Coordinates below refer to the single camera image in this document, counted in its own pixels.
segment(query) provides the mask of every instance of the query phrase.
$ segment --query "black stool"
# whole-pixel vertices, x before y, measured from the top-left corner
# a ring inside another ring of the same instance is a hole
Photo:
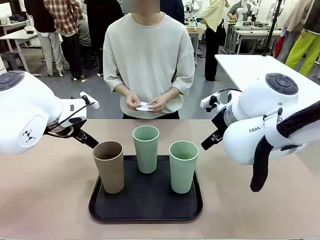
[[[22,63],[22,61],[21,61],[21,58],[18,53],[7,52],[7,53],[2,54],[1,58],[3,61],[6,61],[8,63],[8,66],[10,68],[9,70],[13,70],[13,71],[20,70],[16,60],[19,59],[21,63]]]

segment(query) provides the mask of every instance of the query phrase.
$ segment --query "cup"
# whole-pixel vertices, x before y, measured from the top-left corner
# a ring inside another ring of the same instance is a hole
[[[157,168],[159,130],[154,126],[139,126],[132,136],[140,172],[154,172]]]
[[[109,194],[120,192],[125,186],[122,145],[116,141],[100,143],[93,149],[93,157],[104,190]]]
[[[198,147],[189,141],[176,141],[169,147],[171,187],[178,194],[190,191],[195,174]]]

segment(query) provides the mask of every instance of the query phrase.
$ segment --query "gray circular button pad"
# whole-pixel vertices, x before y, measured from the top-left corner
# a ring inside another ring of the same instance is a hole
[[[284,95],[295,95],[299,88],[295,81],[281,73],[269,73],[265,76],[266,83],[276,92]]]
[[[13,88],[25,77],[24,71],[9,71],[0,75],[0,92]]]

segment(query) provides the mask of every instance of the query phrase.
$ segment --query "red plaid shirt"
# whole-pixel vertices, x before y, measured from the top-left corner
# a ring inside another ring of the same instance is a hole
[[[43,2],[53,16],[55,29],[65,34],[78,32],[77,19],[83,19],[80,0],[43,0]]]

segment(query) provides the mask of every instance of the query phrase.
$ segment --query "green cup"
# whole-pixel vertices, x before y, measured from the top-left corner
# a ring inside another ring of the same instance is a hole
[[[154,172],[157,168],[159,130],[154,126],[139,126],[132,136],[140,172]]]
[[[176,141],[169,147],[171,187],[178,194],[190,191],[194,178],[198,147],[189,141]]]

